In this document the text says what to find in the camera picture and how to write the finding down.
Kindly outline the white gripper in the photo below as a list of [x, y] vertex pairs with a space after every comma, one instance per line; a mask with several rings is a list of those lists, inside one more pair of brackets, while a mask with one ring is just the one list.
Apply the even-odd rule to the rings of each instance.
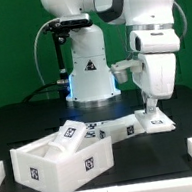
[[172, 53], [139, 54], [138, 59], [142, 70], [139, 73], [133, 73], [133, 82], [148, 98], [146, 112], [155, 113], [158, 100], [169, 99], [173, 94], [176, 56]]

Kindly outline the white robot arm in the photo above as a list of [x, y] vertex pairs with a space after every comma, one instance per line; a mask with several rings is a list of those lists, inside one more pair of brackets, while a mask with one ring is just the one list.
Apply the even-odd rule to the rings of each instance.
[[[40, 0], [47, 12], [67, 29], [73, 59], [69, 75], [72, 105], [106, 102], [121, 91], [117, 83], [127, 80], [141, 89], [144, 113], [157, 112], [157, 102], [173, 94], [175, 83], [175, 52], [180, 39], [173, 29], [174, 0]], [[89, 21], [95, 12], [104, 23], [126, 26], [126, 48], [133, 54], [107, 65], [101, 28]]]

